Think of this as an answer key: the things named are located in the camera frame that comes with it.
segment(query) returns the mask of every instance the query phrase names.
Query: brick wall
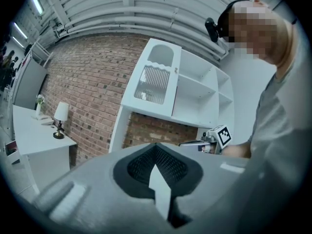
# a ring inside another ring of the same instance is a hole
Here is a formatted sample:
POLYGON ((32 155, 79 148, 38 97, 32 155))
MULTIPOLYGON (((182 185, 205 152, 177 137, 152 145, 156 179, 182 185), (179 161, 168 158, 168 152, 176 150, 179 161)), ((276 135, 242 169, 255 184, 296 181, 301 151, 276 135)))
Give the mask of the brick wall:
MULTIPOLYGON (((147 36, 88 36, 54 46, 42 88, 45 114, 54 115, 59 101, 70 104, 66 134, 77 142, 71 164, 108 153, 114 123, 128 80, 147 36)), ((132 114, 124 146, 195 139, 197 129, 132 114)))

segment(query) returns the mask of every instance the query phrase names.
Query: white shelf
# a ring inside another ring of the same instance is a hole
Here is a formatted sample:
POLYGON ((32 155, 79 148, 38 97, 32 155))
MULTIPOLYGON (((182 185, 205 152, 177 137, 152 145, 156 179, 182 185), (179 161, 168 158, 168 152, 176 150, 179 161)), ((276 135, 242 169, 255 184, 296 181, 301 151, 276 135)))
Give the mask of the white shelf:
POLYGON ((203 98, 215 93, 213 88, 181 74, 179 74, 177 86, 181 93, 194 98, 203 98))
POLYGON ((218 68, 216 68, 216 76, 219 92, 233 100, 233 90, 230 77, 218 68))
POLYGON ((233 102, 233 100, 229 97, 227 97, 226 95, 224 95, 223 93, 219 92, 219 105, 226 105, 233 102))
POLYGON ((182 49, 179 73, 202 82, 214 66, 206 60, 182 49))
POLYGON ((219 68, 216 68, 216 76, 217 76, 219 87, 221 87, 227 80, 230 79, 230 77, 219 68))
POLYGON ((213 127, 218 119, 218 95, 206 92, 202 97, 178 86, 172 120, 196 127, 213 127))
POLYGON ((233 134, 234 130, 234 103, 223 103, 219 107, 218 125, 227 125, 229 131, 233 134))

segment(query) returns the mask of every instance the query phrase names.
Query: lamp base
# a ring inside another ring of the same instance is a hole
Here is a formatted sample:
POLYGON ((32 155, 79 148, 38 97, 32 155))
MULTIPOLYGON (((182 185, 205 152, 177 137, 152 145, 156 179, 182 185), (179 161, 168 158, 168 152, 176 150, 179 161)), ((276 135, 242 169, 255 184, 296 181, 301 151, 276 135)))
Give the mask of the lamp base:
POLYGON ((61 138, 64 138, 64 134, 57 131, 56 133, 53 133, 53 137, 57 139, 61 139, 61 138))

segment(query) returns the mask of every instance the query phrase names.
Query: flower vase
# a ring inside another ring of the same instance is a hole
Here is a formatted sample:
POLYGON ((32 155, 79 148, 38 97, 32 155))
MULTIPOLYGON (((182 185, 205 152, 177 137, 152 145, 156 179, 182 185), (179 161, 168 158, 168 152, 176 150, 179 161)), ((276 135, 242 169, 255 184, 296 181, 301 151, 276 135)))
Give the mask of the flower vase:
POLYGON ((38 118, 40 114, 41 114, 41 103, 37 104, 36 118, 38 118))

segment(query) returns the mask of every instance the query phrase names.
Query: white wall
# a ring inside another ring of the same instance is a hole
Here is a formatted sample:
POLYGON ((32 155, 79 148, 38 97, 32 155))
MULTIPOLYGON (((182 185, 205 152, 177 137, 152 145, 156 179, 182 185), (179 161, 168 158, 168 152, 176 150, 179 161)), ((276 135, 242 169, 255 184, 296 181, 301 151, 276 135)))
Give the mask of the white wall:
POLYGON ((233 144, 245 142, 250 137, 260 95, 276 71, 275 66, 238 52, 232 49, 220 63, 221 70, 231 77, 233 86, 233 144))
POLYGON ((20 47, 13 39, 11 39, 6 45, 6 53, 5 56, 7 56, 12 50, 14 50, 15 54, 12 57, 12 60, 14 60, 15 57, 19 57, 19 60, 14 64, 14 68, 18 68, 20 62, 24 58, 24 52, 25 50, 20 47))

